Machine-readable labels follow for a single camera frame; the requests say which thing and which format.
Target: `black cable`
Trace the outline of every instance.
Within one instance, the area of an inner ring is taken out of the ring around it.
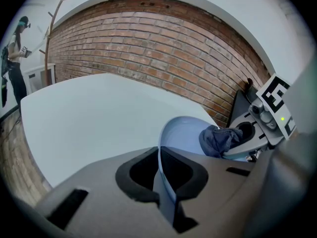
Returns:
[[[15,121],[12,129],[10,130],[10,132],[8,133],[7,136],[5,136],[4,140],[1,142],[0,147],[2,146],[2,144],[6,141],[6,139],[9,137],[10,133],[13,131],[14,127],[21,121],[20,120],[21,115],[19,115],[18,119]]]

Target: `black slot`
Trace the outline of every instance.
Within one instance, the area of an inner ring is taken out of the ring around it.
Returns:
[[[87,195],[88,192],[85,190],[73,190],[51,215],[47,217],[47,220],[64,230]]]
[[[250,174],[250,171],[248,171],[248,170],[234,168],[234,167],[227,168],[226,171],[237,174],[237,175],[241,175],[244,177],[247,177]]]
[[[262,139],[265,137],[265,134],[263,133],[261,136],[259,136],[259,139]]]

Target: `white wall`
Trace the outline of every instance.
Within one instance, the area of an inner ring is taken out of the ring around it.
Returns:
[[[17,12],[16,16],[12,19],[6,34],[1,41],[0,50],[2,50],[3,47],[8,44],[17,26],[17,23],[19,22],[19,19],[22,16],[27,16],[31,23],[31,28],[25,29],[21,34],[21,46],[26,46],[28,50],[32,51],[43,41],[45,32],[51,22],[51,16],[49,16],[48,11],[54,13],[58,2],[59,0],[26,0],[24,5]],[[41,49],[45,50],[45,43],[43,43]],[[36,51],[27,59],[22,59],[21,71],[23,72],[43,64],[44,55],[39,51]],[[7,102],[4,108],[0,108],[0,117],[5,115],[9,110],[17,105],[9,79],[7,83],[7,89]]]
[[[51,10],[53,13],[58,0],[29,0],[28,2],[36,1],[42,1],[45,7],[37,8],[37,13],[33,11],[35,7],[32,12],[29,8],[28,12],[29,15],[37,16],[38,24],[41,24],[43,31],[46,31],[50,20],[47,11]],[[66,0],[58,12],[54,27],[84,8],[102,1],[105,0]],[[286,17],[279,0],[180,1],[200,7],[231,25],[252,45],[271,73],[276,72],[291,83],[303,71],[309,62],[310,54],[313,53],[314,45],[308,47],[299,40],[296,25]],[[31,31],[35,30],[35,24],[33,24]],[[27,46],[24,44],[25,36],[26,33],[22,37],[23,45]],[[34,60],[34,63],[23,61],[22,69],[26,66],[28,68],[35,66],[36,63],[40,65],[38,59],[36,62]]]

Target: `backpack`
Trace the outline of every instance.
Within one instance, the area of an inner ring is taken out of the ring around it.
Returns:
[[[3,77],[7,72],[8,72],[8,56],[9,56],[9,51],[8,47],[5,46],[2,50],[2,55],[1,55],[1,77]]]

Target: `floor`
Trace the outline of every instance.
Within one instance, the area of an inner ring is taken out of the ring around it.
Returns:
[[[19,116],[17,110],[1,124],[0,172],[13,195],[35,206],[51,186],[34,162]]]

